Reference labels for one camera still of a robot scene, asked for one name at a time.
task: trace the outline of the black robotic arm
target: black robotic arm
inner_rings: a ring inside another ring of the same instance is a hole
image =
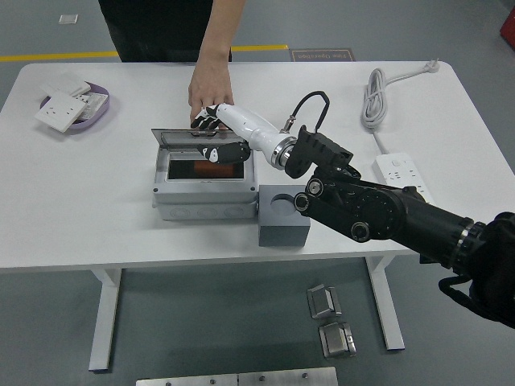
[[[391,239],[438,262],[457,276],[439,288],[479,316],[515,328],[515,215],[505,212],[485,225],[426,203],[415,187],[389,187],[361,180],[352,153],[303,126],[285,172],[315,173],[295,196],[303,215],[356,242]],[[453,285],[472,280],[469,295]]]

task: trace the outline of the table leg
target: table leg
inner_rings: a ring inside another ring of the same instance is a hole
[[[386,280],[385,268],[395,256],[366,257],[367,268],[369,269],[370,281],[372,282],[373,295],[376,298],[377,311],[385,336],[386,348],[388,350],[403,350],[401,327],[397,320],[395,307],[393,306],[392,295],[389,291]]]
[[[91,372],[107,370],[113,338],[114,317],[120,287],[121,269],[92,269],[93,274],[102,283],[100,303],[98,305],[97,324],[93,336],[93,346],[89,359]]]

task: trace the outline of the purple tray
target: purple tray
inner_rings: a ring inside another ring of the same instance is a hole
[[[97,86],[96,84],[89,83],[89,82],[86,82],[86,83],[91,86],[91,90],[89,90],[90,92],[96,92],[98,94],[105,94],[105,95],[107,95],[107,99],[105,100],[105,103],[102,105],[102,107],[100,107],[98,109],[98,111],[97,111],[97,113],[95,113],[95,115],[93,115],[87,121],[82,121],[82,122],[75,121],[74,123],[72,123],[72,125],[69,127],[69,129],[86,129],[86,128],[88,128],[93,123],[95,123],[97,121],[97,119],[100,118],[102,116],[102,114],[105,113],[107,111],[107,109],[109,108],[109,100],[111,99],[109,97],[109,92],[105,88],[103,88],[101,86]],[[45,99],[43,99],[43,101],[41,102],[40,108],[45,106],[45,104],[49,100],[50,100],[49,96],[47,96]]]

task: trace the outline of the label on floor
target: label on floor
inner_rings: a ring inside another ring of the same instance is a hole
[[[350,48],[306,48],[290,50],[292,62],[354,62]]]

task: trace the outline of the gray block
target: gray block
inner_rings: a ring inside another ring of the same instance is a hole
[[[302,247],[306,244],[311,222],[301,216],[293,204],[297,193],[304,185],[259,186],[259,246]]]

